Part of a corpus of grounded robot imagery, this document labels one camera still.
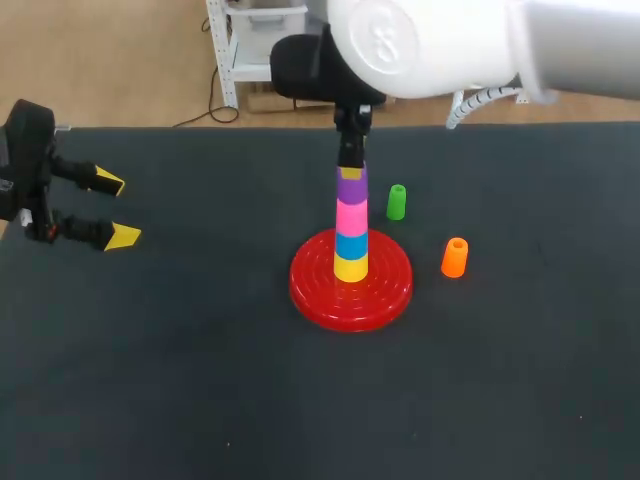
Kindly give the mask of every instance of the black cable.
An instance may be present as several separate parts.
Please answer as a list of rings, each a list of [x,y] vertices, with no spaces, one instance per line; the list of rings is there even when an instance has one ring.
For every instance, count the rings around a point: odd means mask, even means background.
[[[209,19],[206,18],[204,20],[204,22],[202,22],[202,25],[200,26],[200,30],[204,33],[208,32],[209,30],[211,30],[211,25],[208,25]],[[233,123],[235,122],[239,117],[240,117],[240,112],[238,111],[237,108],[234,107],[218,107],[218,108],[213,108],[213,93],[214,93],[214,88],[215,88],[215,83],[216,83],[216,75],[218,74],[218,67],[215,67],[213,69],[213,74],[211,75],[211,88],[209,90],[209,103],[207,104],[207,111],[205,113],[203,113],[202,115],[198,115],[197,117],[194,118],[190,118],[189,120],[185,120],[184,122],[180,122],[180,123],[176,123],[175,125],[173,125],[172,128],[177,128],[177,127],[182,127],[183,125],[188,125],[190,123],[193,122],[197,122],[198,120],[206,117],[207,115],[211,117],[211,120],[213,120],[216,123],[222,123],[222,124],[229,124],[229,123]],[[231,110],[234,112],[234,116],[233,118],[231,118],[230,120],[222,120],[221,118],[217,118],[215,116],[215,114],[217,112],[220,112],[222,110]]]
[[[202,115],[198,115],[197,117],[190,118],[189,120],[185,120],[184,122],[180,122],[180,123],[175,124],[173,126],[173,128],[181,127],[183,125],[188,125],[189,123],[196,122],[196,121],[200,120],[201,118],[206,117],[207,115],[209,115],[214,122],[216,122],[216,123],[224,123],[224,124],[233,123],[238,119],[238,117],[240,117],[240,112],[238,111],[237,108],[233,108],[233,107],[213,108],[213,92],[214,92],[214,86],[215,86],[216,75],[217,74],[218,74],[218,67],[216,67],[213,70],[213,75],[211,75],[211,90],[209,92],[209,109],[205,113],[203,113]],[[235,113],[235,115],[230,120],[222,120],[220,118],[217,118],[214,115],[215,113],[217,113],[217,112],[219,112],[221,110],[232,110]]]

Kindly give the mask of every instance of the yellow ring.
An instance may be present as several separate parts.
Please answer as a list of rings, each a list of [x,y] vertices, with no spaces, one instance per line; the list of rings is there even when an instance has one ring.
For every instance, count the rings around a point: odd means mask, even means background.
[[[369,254],[359,260],[345,260],[334,253],[333,273],[338,277],[338,280],[346,283],[357,283],[364,280],[369,273]]]

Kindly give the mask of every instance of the wooden floor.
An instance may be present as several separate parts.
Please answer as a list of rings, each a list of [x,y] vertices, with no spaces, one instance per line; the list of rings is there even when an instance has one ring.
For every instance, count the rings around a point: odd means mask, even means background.
[[[205,17],[205,0],[2,0],[0,121],[18,98],[73,126],[170,126],[199,115],[214,66],[211,37],[200,31]],[[443,125],[450,102],[400,101],[375,124]],[[569,94],[551,107],[505,100],[468,123],[618,120],[640,121],[640,103]],[[230,127],[332,127],[332,112],[252,114],[241,101]]]

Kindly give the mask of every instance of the purple ring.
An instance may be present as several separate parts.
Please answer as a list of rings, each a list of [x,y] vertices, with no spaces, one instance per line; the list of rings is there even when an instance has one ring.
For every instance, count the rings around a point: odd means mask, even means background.
[[[362,171],[360,180],[345,180],[337,169],[338,177],[338,199],[347,205],[358,205],[369,198],[369,181],[367,178],[367,167]]]

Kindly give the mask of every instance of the metal shelf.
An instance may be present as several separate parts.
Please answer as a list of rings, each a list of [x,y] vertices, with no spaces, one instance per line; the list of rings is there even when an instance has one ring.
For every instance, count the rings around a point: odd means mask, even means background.
[[[270,82],[271,68],[269,64],[260,65],[246,61],[248,56],[246,49],[249,46],[239,44],[235,34],[232,34],[229,39],[227,33],[227,8],[229,7],[226,0],[206,0],[206,2],[224,104],[227,107],[238,108],[235,84]],[[280,10],[274,9],[273,12],[278,14]]]

